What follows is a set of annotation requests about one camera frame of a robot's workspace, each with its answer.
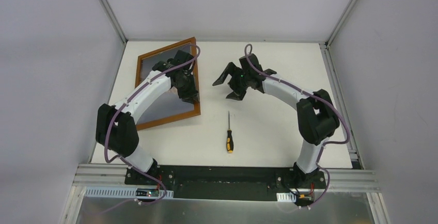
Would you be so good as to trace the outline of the brown wooden photo frame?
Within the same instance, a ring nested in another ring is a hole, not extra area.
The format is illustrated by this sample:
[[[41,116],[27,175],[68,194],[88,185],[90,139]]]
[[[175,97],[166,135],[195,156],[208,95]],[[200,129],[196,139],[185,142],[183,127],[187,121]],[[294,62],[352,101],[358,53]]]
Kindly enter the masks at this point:
[[[183,50],[191,55],[196,54],[196,38],[191,37],[180,42],[162,47],[138,56],[135,86],[137,87],[146,79],[152,67],[159,61],[167,62],[174,58],[178,50]],[[151,106],[140,116],[137,129],[143,130],[201,114],[200,103],[187,103],[179,99],[177,89],[172,88],[157,98]]]

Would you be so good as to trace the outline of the black orange handle screwdriver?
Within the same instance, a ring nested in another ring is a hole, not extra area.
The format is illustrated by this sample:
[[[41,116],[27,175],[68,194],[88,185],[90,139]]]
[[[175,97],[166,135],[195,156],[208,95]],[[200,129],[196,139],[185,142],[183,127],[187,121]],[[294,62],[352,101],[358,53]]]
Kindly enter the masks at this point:
[[[226,149],[227,149],[228,153],[232,153],[234,151],[232,130],[231,130],[231,126],[230,126],[230,112],[228,112],[228,130],[227,130]]]

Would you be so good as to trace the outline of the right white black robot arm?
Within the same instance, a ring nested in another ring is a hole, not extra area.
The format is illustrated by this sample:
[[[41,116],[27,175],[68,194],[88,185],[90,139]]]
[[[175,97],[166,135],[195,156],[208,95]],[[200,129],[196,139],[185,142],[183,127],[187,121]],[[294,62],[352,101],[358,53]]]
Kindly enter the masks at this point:
[[[330,95],[324,89],[305,94],[290,82],[282,80],[276,71],[263,70],[255,54],[239,59],[240,66],[230,62],[213,86],[223,84],[230,76],[228,86],[232,90],[227,99],[241,101],[247,89],[252,88],[271,95],[291,106],[297,113],[298,129],[303,144],[297,161],[292,167],[290,186],[307,187],[317,175],[318,159],[324,142],[332,137],[340,126],[340,120],[332,109]]]

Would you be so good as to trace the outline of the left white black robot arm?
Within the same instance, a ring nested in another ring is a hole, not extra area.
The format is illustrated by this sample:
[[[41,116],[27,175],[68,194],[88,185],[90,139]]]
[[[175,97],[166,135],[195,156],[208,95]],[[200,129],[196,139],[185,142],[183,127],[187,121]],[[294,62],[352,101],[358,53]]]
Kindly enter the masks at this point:
[[[102,104],[97,112],[95,140],[104,147],[104,159],[112,162],[108,151],[138,171],[137,177],[145,185],[158,177],[158,163],[139,145],[136,128],[141,115],[163,94],[175,88],[182,102],[199,102],[194,67],[198,55],[177,50],[175,56],[159,61],[127,97],[113,105]]]

